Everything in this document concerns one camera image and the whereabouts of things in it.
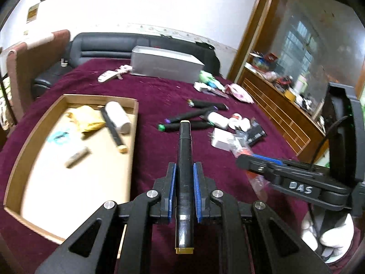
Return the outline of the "right white gloved hand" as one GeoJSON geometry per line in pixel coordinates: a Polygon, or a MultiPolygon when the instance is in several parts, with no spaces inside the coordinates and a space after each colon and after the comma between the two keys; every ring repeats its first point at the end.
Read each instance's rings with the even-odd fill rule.
{"type": "Polygon", "coordinates": [[[355,226],[351,215],[348,213],[344,220],[340,220],[334,228],[323,233],[319,240],[314,230],[313,219],[307,212],[301,223],[301,239],[316,251],[319,243],[332,249],[332,253],[325,263],[334,263],[340,260],[349,250],[354,237],[355,226]]]}

